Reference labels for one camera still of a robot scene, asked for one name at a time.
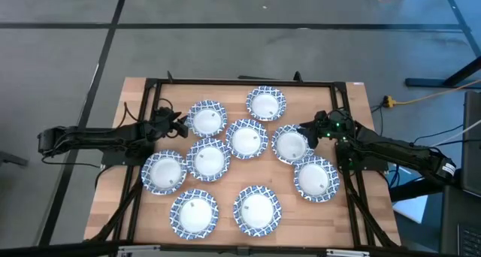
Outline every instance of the metal stand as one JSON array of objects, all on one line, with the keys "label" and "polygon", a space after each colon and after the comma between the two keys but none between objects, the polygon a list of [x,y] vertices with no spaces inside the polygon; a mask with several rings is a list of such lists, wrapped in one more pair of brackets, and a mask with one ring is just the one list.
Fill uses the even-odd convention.
[{"label": "metal stand", "polygon": [[0,151],[0,166],[2,166],[2,163],[14,163],[21,167],[25,167],[27,166],[29,161],[26,159],[22,159],[18,156],[14,156],[12,154]]},{"label": "metal stand", "polygon": [[[423,79],[423,78],[407,78],[404,83],[409,87],[436,87],[436,88],[456,88],[468,84],[470,81],[465,81],[467,77],[476,73],[481,69],[481,56],[474,61],[461,68],[461,70],[454,73],[451,77],[445,80],[441,79]],[[477,83],[466,87],[465,89],[481,89],[481,83]]]}]

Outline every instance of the floor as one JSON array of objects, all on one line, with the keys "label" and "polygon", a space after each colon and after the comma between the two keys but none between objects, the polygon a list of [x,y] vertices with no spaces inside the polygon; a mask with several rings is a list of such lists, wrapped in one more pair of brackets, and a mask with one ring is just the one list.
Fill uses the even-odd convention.
[{"label": "floor", "polygon": [[[109,23],[118,0],[0,0],[0,23]],[[481,44],[479,0],[455,0]],[[120,23],[456,24],[447,0],[126,0]],[[0,150],[29,160],[0,168],[0,248],[38,242],[60,167],[40,162],[36,135],[75,125],[107,29],[12,29],[0,25]],[[239,74],[365,82],[372,105],[438,90],[407,88],[406,77],[445,78],[475,58],[462,32],[431,30],[122,29],[113,37],[89,117],[111,126],[124,77],[235,78]],[[383,111],[383,134],[410,141],[462,124],[463,92]],[[374,114],[380,132],[380,114]],[[433,144],[446,136],[426,139]],[[443,148],[460,165],[461,146]],[[78,162],[99,163],[80,152]],[[77,166],[52,243],[82,240],[96,169]],[[402,174],[401,181],[412,179]],[[440,196],[422,225],[397,216],[401,239],[436,250]],[[418,235],[419,229],[427,231]]]}]

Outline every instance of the wooden tabletop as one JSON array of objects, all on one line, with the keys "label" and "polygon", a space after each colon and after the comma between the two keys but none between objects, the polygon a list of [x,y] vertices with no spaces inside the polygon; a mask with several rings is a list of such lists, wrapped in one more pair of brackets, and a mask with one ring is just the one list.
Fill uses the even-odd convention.
[{"label": "wooden tabletop", "polygon": [[[120,96],[116,126],[122,118],[123,102],[127,102],[132,113],[138,113],[144,90],[145,78],[126,78]],[[373,122],[363,83],[347,83],[349,105],[354,119],[372,129]],[[228,125],[237,119],[250,118],[245,101],[254,86],[210,86],[210,85],[162,85],[161,98],[172,102],[175,111],[187,114],[190,107],[200,100],[212,99],[222,103],[227,110]],[[274,122],[262,122],[268,130],[269,138],[277,128],[286,124],[298,124],[313,119],[319,110],[330,111],[331,98],[328,88],[279,86],[286,96],[287,108],[284,115]],[[151,92],[147,109],[152,106]],[[225,140],[225,130],[216,136]],[[199,138],[192,132],[189,137],[161,139],[156,143],[156,151],[173,149],[184,157],[187,150]],[[326,158],[336,165],[334,141],[322,139],[315,154]],[[85,238],[93,237],[112,216],[119,205],[120,194],[126,173],[125,166],[116,166],[106,171],[99,179],[98,187],[90,211]],[[371,213],[381,228],[396,243],[400,243],[398,229],[391,206],[388,187],[385,180],[376,172],[364,171],[364,181]],[[283,214],[277,229],[266,237],[249,237],[244,234],[234,221],[232,208],[237,195],[242,189],[251,185],[263,185],[273,190],[280,200]],[[215,230],[202,240],[183,240],[172,230],[168,214],[171,205],[179,194],[188,189],[208,191],[219,205],[219,221]],[[361,239],[365,241],[364,223],[357,211]],[[130,210],[124,218],[121,238],[126,237]],[[271,144],[264,153],[255,159],[240,160],[231,157],[229,171],[213,183],[201,182],[188,174],[183,185],[172,195],[153,195],[143,189],[138,223],[135,230],[135,242],[138,243],[178,243],[207,245],[251,245],[251,246],[318,246],[351,247],[352,235],[346,203],[346,192],[341,184],[333,199],[325,203],[312,203],[304,200],[295,190],[293,168],[279,161],[272,151]]]}]

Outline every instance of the black stand leg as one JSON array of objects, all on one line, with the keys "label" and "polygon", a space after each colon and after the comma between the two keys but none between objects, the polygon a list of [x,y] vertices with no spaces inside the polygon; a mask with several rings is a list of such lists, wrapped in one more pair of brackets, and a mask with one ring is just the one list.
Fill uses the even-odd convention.
[{"label": "black stand leg", "polygon": [[[456,88],[468,84],[465,81],[467,77],[476,73],[481,69],[481,56],[477,57],[469,65],[464,66],[461,70],[454,73],[445,80],[441,79],[423,79],[423,78],[407,78],[404,83],[409,87],[437,87],[437,88]],[[481,83],[477,83],[466,87],[465,89],[481,89]]]},{"label": "black stand leg", "polygon": [[442,192],[443,187],[429,180],[420,180],[411,183],[405,183],[401,186],[396,186],[389,190],[391,201],[403,201],[411,198],[416,198],[423,195],[434,194]]},{"label": "black stand leg", "polygon": [[22,159],[18,156],[14,156],[9,153],[0,151],[0,165],[2,165],[2,163],[14,163],[19,166],[27,166],[29,161],[26,159]]}]

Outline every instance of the blue patterned rim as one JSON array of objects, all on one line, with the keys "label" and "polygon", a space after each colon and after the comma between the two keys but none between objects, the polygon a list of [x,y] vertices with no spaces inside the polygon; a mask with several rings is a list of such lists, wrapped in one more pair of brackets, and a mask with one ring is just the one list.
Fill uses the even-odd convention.
[{"label": "blue patterned rim", "polygon": [[[251,107],[251,104],[253,102],[253,99],[257,95],[272,95],[273,97],[275,97],[275,99],[277,100],[277,103],[279,104],[279,110],[277,111],[277,113],[274,114],[272,117],[269,117],[269,118],[260,117],[259,115],[255,114],[252,107]],[[247,96],[246,104],[247,104],[247,111],[249,111],[250,115],[252,115],[252,117],[254,117],[254,118],[256,118],[257,120],[260,120],[260,121],[274,121],[274,120],[277,120],[284,114],[284,111],[286,111],[286,97],[284,96],[284,94],[280,90],[278,90],[274,87],[271,87],[271,86],[259,86],[258,88],[255,88]]]},{"label": "blue patterned rim", "polygon": [[[194,117],[201,110],[214,110],[221,116],[222,124],[215,132],[206,134],[206,133],[199,132],[194,127]],[[227,113],[225,112],[225,108],[218,101],[214,101],[214,100],[199,101],[190,107],[189,112],[187,113],[186,125],[194,132],[194,134],[196,134],[201,138],[213,137],[219,134],[220,132],[222,132],[222,130],[224,130],[225,128],[225,125],[227,125]]]},{"label": "blue patterned rim", "polygon": [[[288,132],[293,132],[293,133],[299,134],[296,130],[297,128],[299,128],[299,125],[281,126],[274,132],[274,135],[272,136],[272,142],[271,142],[272,150],[274,151],[274,154],[276,154],[276,157],[281,162],[284,162],[284,163],[287,163],[287,164],[292,164],[293,162],[296,161],[296,160],[292,160],[292,159],[287,159],[287,158],[281,156],[280,153],[277,152],[277,140],[279,139],[280,136],[282,136],[283,134],[288,133]],[[309,144],[307,143],[307,138],[305,136],[303,136],[301,134],[299,134],[299,135],[302,136],[302,138],[304,139],[304,141],[306,143],[306,150],[304,151],[304,155],[299,159],[302,159],[305,156],[312,156],[314,154],[314,149],[309,148]]]},{"label": "blue patterned rim", "polygon": [[[224,166],[222,169],[213,175],[205,175],[201,174],[198,169],[195,167],[195,157],[198,153],[200,153],[204,148],[207,147],[214,147],[217,148],[223,155],[224,155]],[[189,168],[189,172],[192,174],[193,177],[199,179],[200,181],[204,182],[213,182],[218,180],[220,177],[227,172],[228,167],[231,163],[231,151],[228,147],[221,141],[214,138],[205,138],[197,141],[187,152],[187,166]]]},{"label": "blue patterned rim", "polygon": [[[274,215],[271,222],[264,228],[252,228],[247,223],[244,222],[241,216],[242,203],[251,195],[261,194],[268,197],[272,202],[272,207],[274,209]],[[234,219],[239,225],[242,232],[248,234],[252,237],[263,237],[274,231],[279,225],[280,218],[282,217],[282,209],[280,207],[280,202],[277,199],[276,194],[265,186],[249,186],[239,193],[239,196],[234,202]]]},{"label": "blue patterned rim", "polygon": [[[172,187],[167,189],[161,189],[158,186],[156,186],[156,184],[154,184],[153,181],[150,179],[150,172],[159,160],[166,159],[166,158],[175,159],[179,163],[181,177],[179,182],[172,185]],[[145,161],[145,164],[142,167],[141,178],[142,178],[142,183],[144,187],[148,191],[156,195],[167,195],[167,194],[174,193],[176,190],[180,188],[180,186],[182,186],[183,181],[186,179],[186,175],[187,175],[187,164],[186,164],[186,161],[182,158],[182,156],[173,150],[162,150],[158,153],[152,154]]]},{"label": "blue patterned rim", "polygon": [[[259,147],[259,149],[249,155],[239,153],[234,149],[232,145],[232,137],[234,136],[234,133],[237,130],[243,128],[254,129],[255,131],[257,131],[257,133],[259,133],[259,136],[261,138],[261,146]],[[228,127],[227,133],[225,134],[225,142],[227,143],[228,149],[232,151],[232,155],[239,159],[251,159],[260,156],[262,152],[264,152],[264,150],[268,147],[268,141],[268,133],[265,131],[264,126],[253,119],[239,119],[235,121]]]},{"label": "blue patterned rim", "polygon": [[[204,200],[210,205],[210,208],[212,208],[212,219],[204,230],[192,233],[184,229],[182,223],[180,223],[180,209],[187,201],[196,198]],[[211,194],[200,189],[190,189],[189,191],[180,194],[180,196],[177,197],[175,202],[172,204],[171,212],[169,214],[169,219],[174,232],[179,237],[187,240],[206,238],[206,236],[208,236],[215,229],[218,218],[219,209],[217,208],[216,200]]]},{"label": "blue patterned rim", "polygon": [[[321,195],[310,195],[302,190],[299,185],[299,174],[304,166],[309,164],[318,165],[319,168],[324,168],[328,175],[328,188]],[[339,176],[337,170],[332,164],[320,156],[306,156],[301,160],[293,163],[294,165],[294,186],[301,193],[302,198],[312,202],[324,202],[333,198],[339,189]]]}]

